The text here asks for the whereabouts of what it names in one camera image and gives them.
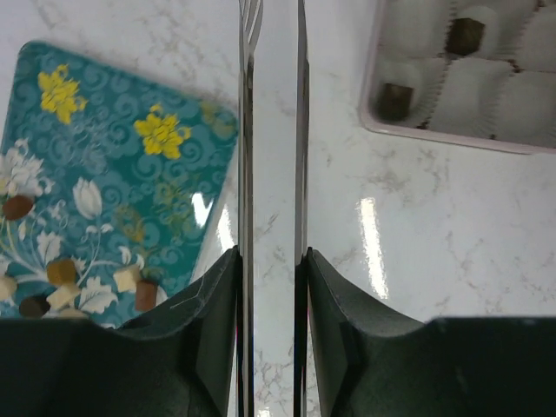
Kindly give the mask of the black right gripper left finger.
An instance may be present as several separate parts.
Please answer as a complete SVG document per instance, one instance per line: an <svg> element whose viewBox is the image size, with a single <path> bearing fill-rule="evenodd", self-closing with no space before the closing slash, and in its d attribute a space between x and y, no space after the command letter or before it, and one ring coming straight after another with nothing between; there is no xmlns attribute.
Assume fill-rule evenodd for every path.
<svg viewBox="0 0 556 417"><path fill-rule="evenodd" d="M223 416L239 251L118 329L86 319L1 322L4 416Z"/></svg>

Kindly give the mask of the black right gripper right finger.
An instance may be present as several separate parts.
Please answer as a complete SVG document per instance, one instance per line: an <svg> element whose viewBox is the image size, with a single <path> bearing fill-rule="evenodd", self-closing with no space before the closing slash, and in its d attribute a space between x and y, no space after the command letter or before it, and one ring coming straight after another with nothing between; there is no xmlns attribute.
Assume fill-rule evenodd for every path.
<svg viewBox="0 0 556 417"><path fill-rule="evenodd" d="M421 322L308 251L310 329L325 416L552 416L552 317Z"/></svg>

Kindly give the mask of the caramel chocolate piece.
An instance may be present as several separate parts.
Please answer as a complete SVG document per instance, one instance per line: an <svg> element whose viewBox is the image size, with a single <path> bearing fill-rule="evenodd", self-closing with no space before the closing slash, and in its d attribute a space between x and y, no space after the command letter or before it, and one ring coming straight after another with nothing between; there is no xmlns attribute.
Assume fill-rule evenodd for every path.
<svg viewBox="0 0 556 417"><path fill-rule="evenodd" d="M76 283L76 267L70 258L50 262L46 267L49 283L62 286Z"/></svg>

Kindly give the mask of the brown chocolate piece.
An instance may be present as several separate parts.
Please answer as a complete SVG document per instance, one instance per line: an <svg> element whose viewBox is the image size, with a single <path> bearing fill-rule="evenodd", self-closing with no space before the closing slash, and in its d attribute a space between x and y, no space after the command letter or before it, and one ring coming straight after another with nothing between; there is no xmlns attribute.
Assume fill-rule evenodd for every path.
<svg viewBox="0 0 556 417"><path fill-rule="evenodd" d="M3 216L8 221L25 217L34 207L34 201L26 195L14 195L2 206Z"/></svg>

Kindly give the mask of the dark chocolate square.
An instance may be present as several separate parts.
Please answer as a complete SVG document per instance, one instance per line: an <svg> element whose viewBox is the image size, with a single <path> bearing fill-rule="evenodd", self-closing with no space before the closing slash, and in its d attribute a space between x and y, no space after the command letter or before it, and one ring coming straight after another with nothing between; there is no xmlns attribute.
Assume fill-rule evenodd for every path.
<svg viewBox="0 0 556 417"><path fill-rule="evenodd" d="M389 122L399 122L409 115L414 89L408 86L385 83L376 103L377 115Z"/></svg>

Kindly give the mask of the dark chocolate cube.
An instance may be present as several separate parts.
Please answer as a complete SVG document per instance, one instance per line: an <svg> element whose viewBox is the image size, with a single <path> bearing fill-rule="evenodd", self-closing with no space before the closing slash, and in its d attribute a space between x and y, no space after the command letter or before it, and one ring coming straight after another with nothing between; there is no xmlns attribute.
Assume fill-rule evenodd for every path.
<svg viewBox="0 0 556 417"><path fill-rule="evenodd" d="M468 56L480 48L485 31L485 24L469 17L453 21L445 51L457 56Z"/></svg>

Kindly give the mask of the metal tongs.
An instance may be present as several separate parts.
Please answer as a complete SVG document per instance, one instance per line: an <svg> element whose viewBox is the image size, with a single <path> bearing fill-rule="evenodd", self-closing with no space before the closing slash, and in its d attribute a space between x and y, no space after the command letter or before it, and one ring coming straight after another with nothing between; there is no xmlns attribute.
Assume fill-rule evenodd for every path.
<svg viewBox="0 0 556 417"><path fill-rule="evenodd" d="M240 1L238 138L238 247L241 286L237 308L237 412L253 416L254 401L254 174L253 116L255 48L261 32L262 1ZM293 414L307 414L308 350L308 132L310 68L306 7L297 3L298 57L295 155L295 311Z"/></svg>

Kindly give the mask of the brown chocolate cube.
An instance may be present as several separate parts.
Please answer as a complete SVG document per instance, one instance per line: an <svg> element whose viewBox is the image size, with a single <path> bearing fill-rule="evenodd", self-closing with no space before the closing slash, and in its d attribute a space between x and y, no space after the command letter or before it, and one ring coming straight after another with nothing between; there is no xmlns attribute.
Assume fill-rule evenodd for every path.
<svg viewBox="0 0 556 417"><path fill-rule="evenodd" d="M156 306L158 285L154 281L140 280L136 284L135 309L147 312Z"/></svg>

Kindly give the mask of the white chocolate cube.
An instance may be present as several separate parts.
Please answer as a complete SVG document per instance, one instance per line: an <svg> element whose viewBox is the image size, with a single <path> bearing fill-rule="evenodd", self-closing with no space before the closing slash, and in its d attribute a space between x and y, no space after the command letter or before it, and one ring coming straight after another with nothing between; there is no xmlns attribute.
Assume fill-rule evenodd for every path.
<svg viewBox="0 0 556 417"><path fill-rule="evenodd" d="M141 280L141 271L137 265L129 265L118 269L113 278L119 293L135 292L136 284Z"/></svg>

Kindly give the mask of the white chocolate block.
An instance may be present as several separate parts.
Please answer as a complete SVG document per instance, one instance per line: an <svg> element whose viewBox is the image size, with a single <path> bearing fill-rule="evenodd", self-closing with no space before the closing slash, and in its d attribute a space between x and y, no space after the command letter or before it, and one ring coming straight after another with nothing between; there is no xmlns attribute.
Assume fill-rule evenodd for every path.
<svg viewBox="0 0 556 417"><path fill-rule="evenodd" d="M74 309L74 308L65 308L64 310L61 310L58 314L57 314L57 318L61 318L61 319L84 319L84 320L88 320L89 316L87 314L85 314L84 312L78 310L78 309Z"/></svg>

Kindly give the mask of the white chocolate piece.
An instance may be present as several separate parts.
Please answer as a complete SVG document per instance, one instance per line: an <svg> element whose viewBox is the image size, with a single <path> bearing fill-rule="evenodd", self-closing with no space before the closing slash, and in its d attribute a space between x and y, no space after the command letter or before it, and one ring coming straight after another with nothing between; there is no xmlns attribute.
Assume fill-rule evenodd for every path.
<svg viewBox="0 0 556 417"><path fill-rule="evenodd" d="M69 305L81 293L81 289L74 283L63 284L47 296L47 302L55 310Z"/></svg>

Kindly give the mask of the pink chocolate tin box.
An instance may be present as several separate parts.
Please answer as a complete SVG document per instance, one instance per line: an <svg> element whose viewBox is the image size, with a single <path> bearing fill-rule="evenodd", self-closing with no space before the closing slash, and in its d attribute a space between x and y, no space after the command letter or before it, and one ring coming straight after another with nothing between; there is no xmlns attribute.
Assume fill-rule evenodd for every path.
<svg viewBox="0 0 556 417"><path fill-rule="evenodd" d="M453 21L485 24L480 48L445 51ZM414 89L409 115L385 121L385 83ZM552 1L380 1L360 100L371 131L518 154L555 150Z"/></svg>

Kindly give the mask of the teal floral tray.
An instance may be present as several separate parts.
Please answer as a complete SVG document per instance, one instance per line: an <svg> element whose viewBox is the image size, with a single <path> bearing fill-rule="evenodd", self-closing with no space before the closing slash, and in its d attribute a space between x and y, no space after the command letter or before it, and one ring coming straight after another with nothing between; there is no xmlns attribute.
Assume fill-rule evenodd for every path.
<svg viewBox="0 0 556 417"><path fill-rule="evenodd" d="M235 151L238 122L86 56L33 41L19 51L1 141L1 316L48 296L47 265L70 258L78 309L106 328L139 315L113 274L137 265L162 303L192 281ZM8 221L2 206L33 209Z"/></svg>

